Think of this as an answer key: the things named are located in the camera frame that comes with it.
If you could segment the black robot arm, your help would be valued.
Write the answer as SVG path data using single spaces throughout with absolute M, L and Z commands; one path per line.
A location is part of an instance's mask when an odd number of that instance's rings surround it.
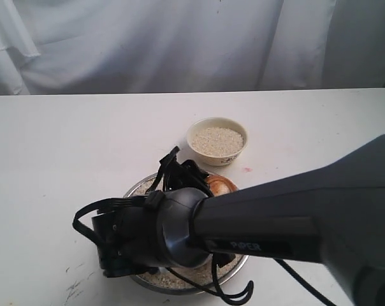
M 324 168 L 209 198 L 195 188 L 92 218 L 109 277 L 212 253 L 324 264 L 355 305 L 385 305 L 385 135 Z

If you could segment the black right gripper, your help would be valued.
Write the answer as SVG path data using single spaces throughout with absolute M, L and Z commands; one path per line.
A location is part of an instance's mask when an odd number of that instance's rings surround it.
M 180 151 L 175 146 L 160 161 L 156 178 L 150 186 L 151 191 L 155 191 L 163 178 L 163 191 L 174 191 L 186 187 L 192 187 L 202 191 L 205 194 L 211 194 L 205 179 L 210 175 L 207 171 L 201 169 L 195 161 L 188 159 L 180 164 L 177 161 L 177 154 Z

